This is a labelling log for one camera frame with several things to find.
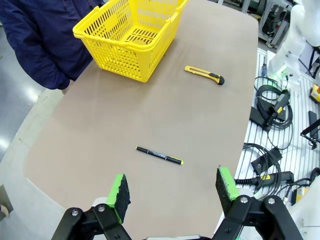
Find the plastic basket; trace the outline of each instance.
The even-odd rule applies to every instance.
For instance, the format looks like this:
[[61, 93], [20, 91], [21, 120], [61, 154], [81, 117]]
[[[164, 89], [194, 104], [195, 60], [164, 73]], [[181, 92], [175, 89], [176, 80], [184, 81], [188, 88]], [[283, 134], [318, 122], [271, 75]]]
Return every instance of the plastic basket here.
[[110, 0], [73, 28], [97, 65], [147, 82], [175, 38], [188, 0]]

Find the floor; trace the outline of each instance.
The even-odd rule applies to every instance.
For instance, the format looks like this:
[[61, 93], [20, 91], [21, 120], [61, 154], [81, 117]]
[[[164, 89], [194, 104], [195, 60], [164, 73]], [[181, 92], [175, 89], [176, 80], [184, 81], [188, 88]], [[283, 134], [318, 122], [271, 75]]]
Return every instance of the floor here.
[[45, 90], [31, 109], [0, 164], [0, 184], [5, 186], [14, 210], [0, 222], [2, 240], [51, 239], [65, 209], [23, 176], [24, 161], [48, 117], [63, 97]]
[[0, 162], [44, 88], [20, 67], [0, 27]]

